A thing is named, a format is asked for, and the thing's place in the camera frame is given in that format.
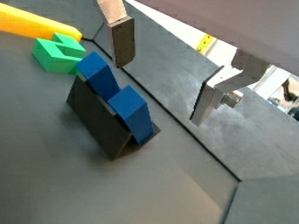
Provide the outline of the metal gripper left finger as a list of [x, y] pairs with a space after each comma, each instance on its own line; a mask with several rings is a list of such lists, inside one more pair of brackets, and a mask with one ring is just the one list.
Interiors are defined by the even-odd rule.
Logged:
[[123, 0], [97, 0], [107, 20], [113, 59], [118, 68], [137, 56], [135, 19], [127, 15]]

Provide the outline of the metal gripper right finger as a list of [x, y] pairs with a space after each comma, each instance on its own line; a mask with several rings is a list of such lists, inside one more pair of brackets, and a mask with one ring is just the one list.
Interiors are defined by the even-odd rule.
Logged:
[[197, 126], [221, 105], [227, 104], [235, 108], [244, 98], [239, 90], [262, 79], [269, 67], [269, 62], [241, 49], [237, 50], [230, 65], [222, 66], [202, 83], [190, 118]]

